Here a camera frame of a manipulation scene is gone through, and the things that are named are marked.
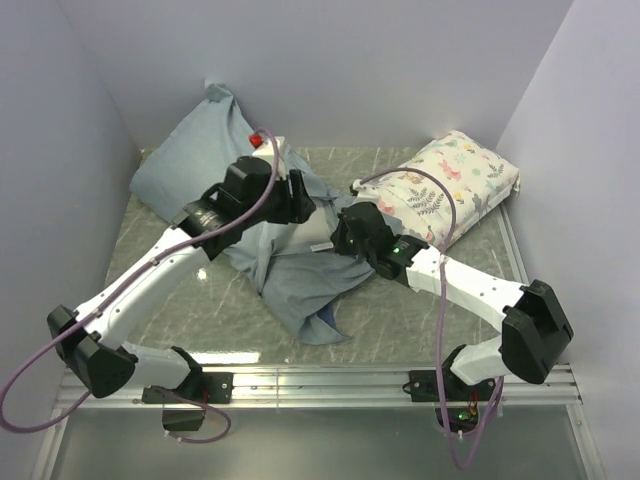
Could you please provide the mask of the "white pillow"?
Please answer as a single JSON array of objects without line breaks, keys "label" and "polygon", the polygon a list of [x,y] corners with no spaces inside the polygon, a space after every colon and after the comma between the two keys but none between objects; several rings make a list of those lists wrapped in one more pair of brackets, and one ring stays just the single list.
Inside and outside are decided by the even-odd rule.
[{"label": "white pillow", "polygon": [[320,245],[329,241],[331,231],[327,207],[317,204],[309,219],[302,224],[289,224],[283,235],[283,248],[301,244]]}]

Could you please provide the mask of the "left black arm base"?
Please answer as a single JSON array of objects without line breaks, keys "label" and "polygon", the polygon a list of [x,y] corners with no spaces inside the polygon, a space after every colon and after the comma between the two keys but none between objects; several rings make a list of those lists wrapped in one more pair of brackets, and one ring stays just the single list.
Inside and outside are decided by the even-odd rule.
[{"label": "left black arm base", "polygon": [[143,389],[141,403],[162,407],[162,426],[171,434],[198,432],[209,407],[227,405],[232,399],[234,374],[190,374],[176,389],[150,386]]}]

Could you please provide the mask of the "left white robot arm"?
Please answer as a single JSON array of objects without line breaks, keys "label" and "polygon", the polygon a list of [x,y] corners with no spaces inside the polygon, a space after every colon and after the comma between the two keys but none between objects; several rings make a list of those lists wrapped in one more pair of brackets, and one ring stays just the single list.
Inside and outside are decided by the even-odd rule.
[{"label": "left white robot arm", "polygon": [[246,230],[262,222],[302,224],[314,210],[300,170],[273,173],[261,158],[238,158],[125,274],[80,306],[58,306],[48,315],[51,333],[63,338],[58,356],[96,398],[139,385],[192,401],[203,388],[201,365],[179,347],[134,345],[129,334],[187,274],[239,242]]}]

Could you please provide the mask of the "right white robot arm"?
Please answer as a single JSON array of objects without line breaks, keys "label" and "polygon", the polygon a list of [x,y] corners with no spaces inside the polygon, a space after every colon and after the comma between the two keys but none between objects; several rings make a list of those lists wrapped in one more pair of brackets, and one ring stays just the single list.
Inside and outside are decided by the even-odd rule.
[{"label": "right white robot arm", "polygon": [[464,400],[477,385],[509,374],[534,385],[547,380],[574,337],[550,285],[504,280],[396,234],[370,202],[352,205],[338,218],[331,236],[336,253],[356,255],[379,276],[416,292],[437,294],[498,332],[491,340],[457,347],[442,361],[436,385],[446,399]]}]

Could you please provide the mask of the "aluminium mounting rail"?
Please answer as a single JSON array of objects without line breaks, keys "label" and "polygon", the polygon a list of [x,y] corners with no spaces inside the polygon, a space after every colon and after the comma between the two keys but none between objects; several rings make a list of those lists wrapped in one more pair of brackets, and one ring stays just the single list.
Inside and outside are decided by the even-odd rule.
[{"label": "aluminium mounting rail", "polygon": [[498,337],[450,305],[437,327],[431,293],[372,277],[334,308],[352,339],[309,346],[287,336],[224,259],[187,274],[129,334],[148,347],[178,344],[205,372],[234,374],[233,425],[208,445],[161,435],[162,407],[143,387],[88,399],[48,436],[39,479],[600,479],[571,367],[540,385],[509,376],[474,460],[453,464],[433,398],[412,400],[414,372],[462,343]]}]

